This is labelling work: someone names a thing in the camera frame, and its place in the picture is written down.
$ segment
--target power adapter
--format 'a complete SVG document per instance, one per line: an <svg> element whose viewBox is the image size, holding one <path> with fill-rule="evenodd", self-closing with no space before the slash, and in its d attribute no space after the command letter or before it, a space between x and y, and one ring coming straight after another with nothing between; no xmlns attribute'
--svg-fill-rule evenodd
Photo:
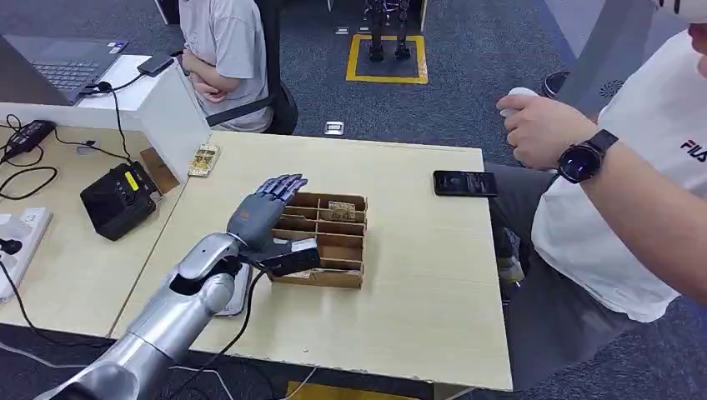
<svg viewBox="0 0 707 400"><path fill-rule="evenodd" d="M35 120L21 127L10 137L2 162L19 154L31 152L56 127L56 123L43 120Z"/></svg>

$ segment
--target power strip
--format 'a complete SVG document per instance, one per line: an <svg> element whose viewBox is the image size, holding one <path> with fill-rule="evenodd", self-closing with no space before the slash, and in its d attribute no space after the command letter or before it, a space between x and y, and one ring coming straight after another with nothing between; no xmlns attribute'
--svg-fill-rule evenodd
<svg viewBox="0 0 707 400"><path fill-rule="evenodd" d="M8 270L15 286L19 286L22 281L51 219L52 213L45 207L25 208L19 218L12 214L0 214L0 238L15 239L23 244L22 249L12 256L0 252L0 260ZM12 298L13 294L13 288L5 278L5 274L0 274L0 302L5 303Z"/></svg>

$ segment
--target smartphone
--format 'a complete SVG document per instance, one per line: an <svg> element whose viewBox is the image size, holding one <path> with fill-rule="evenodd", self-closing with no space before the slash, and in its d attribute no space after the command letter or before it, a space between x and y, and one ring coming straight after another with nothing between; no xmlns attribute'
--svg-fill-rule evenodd
<svg viewBox="0 0 707 400"><path fill-rule="evenodd" d="M499 195L491 172L435 171L433 180L437 196L495 198Z"/></svg>
<svg viewBox="0 0 707 400"><path fill-rule="evenodd" d="M156 54L148 58L146 62L138 65L138 71L154 78L164 71L164 68L172 65L172 63L174 63L174 58L165 56L164 54Z"/></svg>

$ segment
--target label on device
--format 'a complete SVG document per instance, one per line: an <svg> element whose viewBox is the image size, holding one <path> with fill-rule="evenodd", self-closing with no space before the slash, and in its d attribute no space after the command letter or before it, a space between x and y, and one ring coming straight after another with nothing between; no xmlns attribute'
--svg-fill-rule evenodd
<svg viewBox="0 0 707 400"><path fill-rule="evenodd" d="M130 187L133 188L133 191L137 192L138 191L138 183L135 182L135 178L130 172L125 173L125 178L128 180L128 183L130 183Z"/></svg>

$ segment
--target laptop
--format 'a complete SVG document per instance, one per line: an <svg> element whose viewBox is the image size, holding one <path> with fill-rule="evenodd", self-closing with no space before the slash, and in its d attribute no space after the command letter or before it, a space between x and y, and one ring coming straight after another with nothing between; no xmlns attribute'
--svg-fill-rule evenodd
<svg viewBox="0 0 707 400"><path fill-rule="evenodd" d="M0 36L0 102L71 106L88 84L98 82L127 44Z"/></svg>

